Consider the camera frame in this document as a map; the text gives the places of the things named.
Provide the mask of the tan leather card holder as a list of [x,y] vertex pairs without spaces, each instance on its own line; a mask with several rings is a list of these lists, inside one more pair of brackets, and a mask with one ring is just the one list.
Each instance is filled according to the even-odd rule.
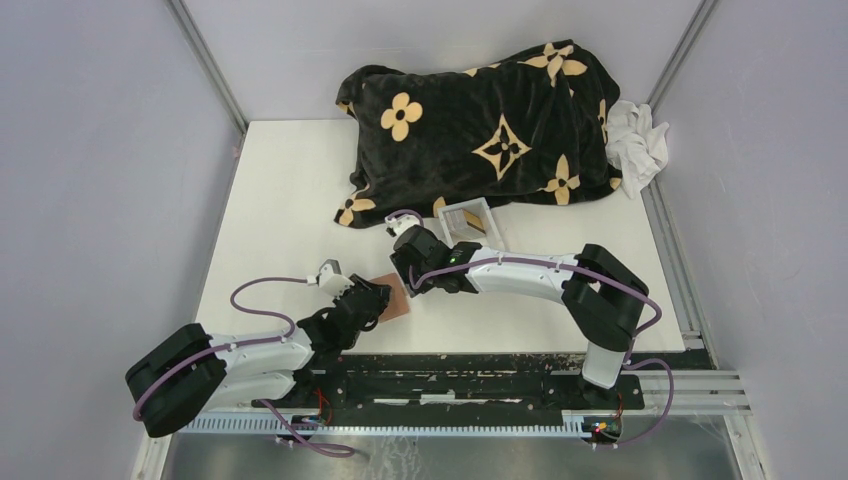
[[389,320],[402,317],[410,312],[407,291],[397,273],[390,273],[372,278],[370,279],[370,282],[391,288],[389,303],[383,313],[379,316],[379,323],[384,323]]

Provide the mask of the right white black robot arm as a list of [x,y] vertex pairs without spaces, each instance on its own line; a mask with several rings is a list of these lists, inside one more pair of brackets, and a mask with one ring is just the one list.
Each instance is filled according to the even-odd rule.
[[[637,336],[662,317],[648,286],[600,245],[577,254],[544,256],[492,249],[477,242],[448,246],[418,222],[391,220],[390,260],[411,295],[441,289],[447,293],[506,293],[564,306],[588,342],[580,400],[602,408],[618,393],[617,381]],[[642,322],[645,308],[653,311]]]

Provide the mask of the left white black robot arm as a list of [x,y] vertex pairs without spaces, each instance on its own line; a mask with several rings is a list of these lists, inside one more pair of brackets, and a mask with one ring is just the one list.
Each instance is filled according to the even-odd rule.
[[331,305],[300,321],[277,312],[285,328],[258,334],[211,334],[186,324],[135,363],[125,374],[133,419],[159,438],[216,408],[279,399],[303,406],[315,391],[314,370],[352,349],[403,298],[396,274],[371,280],[332,274],[326,281],[313,275],[299,282],[329,293]]

